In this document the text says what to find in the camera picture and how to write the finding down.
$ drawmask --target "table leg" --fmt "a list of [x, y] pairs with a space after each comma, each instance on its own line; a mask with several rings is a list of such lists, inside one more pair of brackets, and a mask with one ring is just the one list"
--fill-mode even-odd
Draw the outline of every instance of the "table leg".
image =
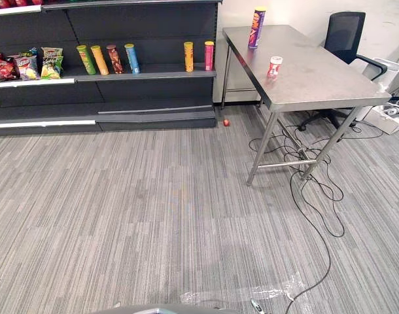
[[256, 173], [256, 170], [258, 169], [260, 160], [262, 159], [262, 156], [264, 155], [266, 145], [268, 144], [269, 138], [272, 134], [273, 127], [275, 126], [275, 124], [278, 121], [278, 117], [279, 117], [279, 113], [271, 113], [269, 121], [266, 124], [264, 136], [262, 138], [262, 141], [260, 142], [258, 153], [256, 154], [256, 157], [254, 158], [253, 166], [252, 166], [251, 172], [249, 173], [249, 178], [247, 179], [247, 182], [246, 182], [247, 186], [250, 186], [252, 184], [254, 175]]
[[257, 104], [256, 106], [258, 108], [260, 108], [263, 104], [264, 104], [264, 100], [262, 98], [260, 98], [259, 104]]
[[232, 58], [232, 49], [230, 46], [227, 48], [227, 57], [226, 57], [226, 70], [224, 71], [224, 82], [223, 82], [223, 95], [221, 98], [221, 109], [224, 109], [224, 104], [226, 102], [226, 92], [227, 92], [227, 81], [228, 81], [228, 72], [230, 70], [230, 60]]
[[316, 158], [316, 162], [314, 164], [311, 164], [305, 171], [304, 174], [302, 175], [302, 178], [305, 179], [307, 178], [311, 172], [316, 168], [316, 166], [320, 163], [320, 161], [327, 155], [329, 150], [333, 147], [333, 145], [336, 144], [338, 139], [342, 137], [342, 135], [345, 133], [346, 129], [351, 125], [355, 117], [358, 115], [358, 113], [361, 111], [362, 107], [355, 107], [351, 113], [349, 113], [348, 117], [343, 121], [342, 125], [339, 127], [339, 129], [333, 134], [333, 136], [330, 138], [329, 142], [323, 147], [323, 149], [320, 151], [320, 154]]

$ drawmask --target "plastic wrap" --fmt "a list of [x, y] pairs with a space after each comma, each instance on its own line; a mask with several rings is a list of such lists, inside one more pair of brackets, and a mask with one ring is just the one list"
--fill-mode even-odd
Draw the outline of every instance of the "plastic wrap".
[[[261, 286], [238, 288], [233, 290], [216, 290], [202, 292], [186, 292], [180, 295], [183, 304], [204, 305], [209, 304], [229, 304], [236, 302], [249, 302], [254, 300], [270, 300], [285, 296], [293, 301], [294, 297], [305, 289], [304, 283], [300, 280], [300, 274], [295, 273], [288, 281], [281, 283], [278, 287]], [[311, 313], [311, 306], [306, 294], [300, 296], [299, 307], [303, 314]]]

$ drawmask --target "green pringles can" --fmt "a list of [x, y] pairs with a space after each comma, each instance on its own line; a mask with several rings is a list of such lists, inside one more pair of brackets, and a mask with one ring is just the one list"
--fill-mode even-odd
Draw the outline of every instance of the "green pringles can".
[[92, 60], [90, 59], [89, 51], [86, 45], [82, 44], [80, 46], [77, 46], [76, 49], [79, 52], [80, 57], [82, 58], [82, 62], [88, 74], [90, 75], [96, 74], [96, 69], [94, 67]]

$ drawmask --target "chair armrest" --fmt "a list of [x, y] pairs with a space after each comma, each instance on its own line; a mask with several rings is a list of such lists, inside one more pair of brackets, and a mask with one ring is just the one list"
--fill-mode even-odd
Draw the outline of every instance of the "chair armrest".
[[367, 57], [361, 56], [360, 54], [357, 54], [356, 58], [380, 68], [380, 70], [381, 70], [380, 74], [378, 74], [376, 77], [374, 77], [371, 80], [375, 80], [377, 77], [380, 77], [381, 75], [383, 75], [384, 73], [387, 72], [387, 66], [385, 64], [382, 64], [382, 63], [379, 63], [379, 62], [377, 62], [375, 60], [372, 60], [372, 59], [369, 59]]

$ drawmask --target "black chair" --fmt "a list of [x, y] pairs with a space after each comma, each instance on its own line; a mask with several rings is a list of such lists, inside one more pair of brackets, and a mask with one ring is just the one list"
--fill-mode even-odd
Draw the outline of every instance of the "black chair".
[[[387, 72], [387, 66], [356, 54], [361, 39], [362, 28], [364, 27], [364, 20], [364, 12], [339, 12], [332, 14], [329, 19], [328, 33], [326, 35], [324, 48], [348, 64], [355, 59], [360, 59], [378, 67], [380, 69], [380, 74], [372, 79], [375, 80], [377, 77]], [[335, 128], [339, 128], [340, 123], [338, 122], [338, 117], [346, 118], [348, 116], [346, 113], [335, 109], [323, 109], [318, 110], [318, 112], [319, 113], [314, 116], [304, 120], [298, 129], [304, 131], [308, 123], [320, 118], [329, 119]]]

